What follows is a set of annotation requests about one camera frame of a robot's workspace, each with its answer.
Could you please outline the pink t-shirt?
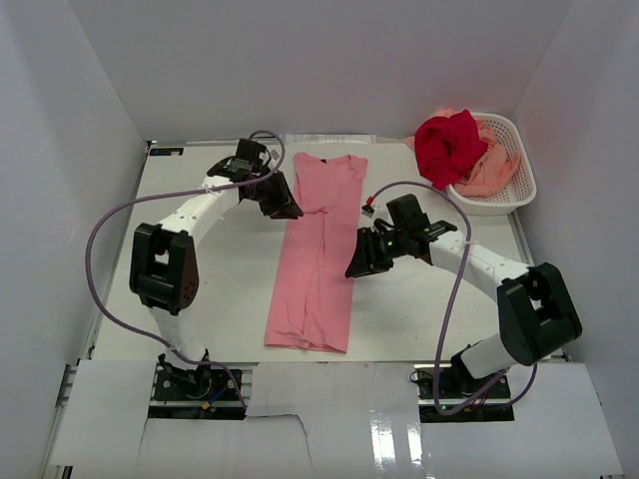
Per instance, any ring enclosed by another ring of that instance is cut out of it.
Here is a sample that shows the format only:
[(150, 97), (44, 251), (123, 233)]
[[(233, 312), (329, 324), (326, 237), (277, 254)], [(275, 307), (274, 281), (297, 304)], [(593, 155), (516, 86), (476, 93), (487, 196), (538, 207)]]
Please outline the pink t-shirt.
[(353, 281), (352, 259), (368, 161), (346, 155), (294, 157), (294, 198), (304, 215), (288, 222), (265, 345), (345, 353)]

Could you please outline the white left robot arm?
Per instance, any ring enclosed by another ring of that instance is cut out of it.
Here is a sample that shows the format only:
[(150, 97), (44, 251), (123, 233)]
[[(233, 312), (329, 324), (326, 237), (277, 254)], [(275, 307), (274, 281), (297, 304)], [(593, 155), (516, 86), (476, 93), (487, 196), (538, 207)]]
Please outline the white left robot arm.
[(223, 216), (243, 201), (259, 205), (274, 220), (297, 220), (304, 213), (294, 199), (264, 139), (278, 136), (257, 131), (240, 139), (236, 151), (208, 171), (200, 191), (155, 225), (140, 224), (133, 236), (129, 287), (153, 315), (166, 345), (166, 361), (180, 371), (177, 386), (199, 398), (211, 386), (201, 363), (208, 351), (188, 312), (199, 289), (197, 248)]

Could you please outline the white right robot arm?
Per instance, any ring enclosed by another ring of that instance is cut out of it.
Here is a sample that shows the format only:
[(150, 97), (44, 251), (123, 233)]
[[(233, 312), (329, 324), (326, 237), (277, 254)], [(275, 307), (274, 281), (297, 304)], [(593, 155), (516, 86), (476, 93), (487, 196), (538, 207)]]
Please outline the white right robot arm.
[(581, 336), (581, 321), (555, 265), (525, 264), (473, 244), (454, 225), (431, 222), (414, 195), (386, 206), (389, 222), (377, 219), (358, 229), (346, 277), (387, 272), (395, 259), (411, 256), (460, 272), (497, 306), (497, 333), (453, 355), (443, 371), (445, 384), (458, 395), (474, 397), (493, 374), (515, 364), (531, 366)]

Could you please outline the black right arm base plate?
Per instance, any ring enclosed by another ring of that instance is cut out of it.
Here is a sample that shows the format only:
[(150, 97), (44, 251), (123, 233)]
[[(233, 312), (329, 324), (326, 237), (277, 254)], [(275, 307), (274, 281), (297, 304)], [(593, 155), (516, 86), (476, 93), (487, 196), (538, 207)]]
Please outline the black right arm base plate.
[[(420, 400), (433, 402), (433, 368), (416, 368), (408, 376), (408, 380), (417, 387), (417, 394)], [(484, 387), (490, 376), (483, 379), (459, 379), (456, 378), (448, 367), (440, 370), (439, 374), (439, 401), (442, 404), (461, 403), (474, 394), (477, 390)], [(475, 401), (478, 405), (484, 400), (488, 401), (506, 401), (510, 398), (510, 388), (505, 377), (501, 377), (498, 382), (494, 383), (490, 389), (487, 389)]]

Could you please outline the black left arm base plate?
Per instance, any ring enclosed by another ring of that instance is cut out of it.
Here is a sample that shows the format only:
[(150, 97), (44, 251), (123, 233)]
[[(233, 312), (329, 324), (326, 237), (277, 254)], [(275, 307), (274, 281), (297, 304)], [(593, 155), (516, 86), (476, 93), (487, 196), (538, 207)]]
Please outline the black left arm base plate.
[(163, 403), (202, 401), (208, 406), (219, 401), (238, 401), (243, 372), (232, 368), (230, 373), (234, 380), (223, 368), (200, 365), (182, 369), (161, 354), (152, 399)]

